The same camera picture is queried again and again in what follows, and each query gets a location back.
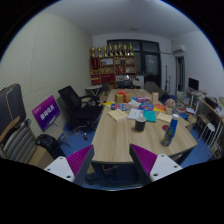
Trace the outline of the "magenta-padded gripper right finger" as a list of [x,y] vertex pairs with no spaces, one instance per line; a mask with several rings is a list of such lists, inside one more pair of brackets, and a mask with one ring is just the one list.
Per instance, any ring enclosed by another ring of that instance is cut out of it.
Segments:
[[181,166],[167,155],[156,155],[134,144],[129,146],[129,154],[133,159],[143,186],[182,169]]

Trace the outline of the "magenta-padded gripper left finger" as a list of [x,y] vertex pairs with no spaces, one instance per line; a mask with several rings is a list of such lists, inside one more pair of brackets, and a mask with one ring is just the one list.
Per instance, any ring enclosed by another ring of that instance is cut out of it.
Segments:
[[94,146],[89,145],[68,157],[59,156],[45,168],[45,171],[81,186],[93,156]]

